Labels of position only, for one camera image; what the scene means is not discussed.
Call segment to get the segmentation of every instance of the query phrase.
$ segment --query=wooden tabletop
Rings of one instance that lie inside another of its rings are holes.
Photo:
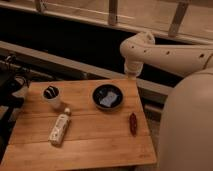
[[[123,93],[123,103],[112,111],[98,109],[92,93],[113,84]],[[59,88],[69,104],[71,124],[60,148],[48,142],[59,113],[43,100],[49,85]],[[129,130],[129,116],[138,119],[137,136]],[[13,129],[1,170],[70,170],[144,165],[156,156],[135,80],[93,80],[31,83],[22,112]]]

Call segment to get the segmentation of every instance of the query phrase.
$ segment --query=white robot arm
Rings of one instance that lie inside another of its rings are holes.
[[[120,52],[125,58],[125,73],[138,76],[143,63],[178,76],[213,67],[213,45],[154,45],[151,32],[144,31],[124,40]]]
[[[154,45],[152,34],[143,32],[125,40],[120,50],[129,76],[138,76],[147,63],[186,77],[164,105],[157,170],[212,171],[213,45]]]

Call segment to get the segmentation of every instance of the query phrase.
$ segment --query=bowl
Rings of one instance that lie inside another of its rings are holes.
[[[93,100],[98,108],[110,110],[118,107],[121,104],[123,94],[115,85],[104,84],[94,90]]]

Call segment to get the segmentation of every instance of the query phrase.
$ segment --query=white bottle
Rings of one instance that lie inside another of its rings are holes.
[[[64,137],[64,134],[70,123],[70,109],[65,108],[64,113],[60,114],[56,120],[55,126],[53,127],[49,141],[52,145],[60,146]]]

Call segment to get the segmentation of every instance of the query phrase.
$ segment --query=small red object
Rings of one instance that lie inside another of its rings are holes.
[[[137,117],[134,113],[129,116],[129,128],[133,136],[137,134]]]

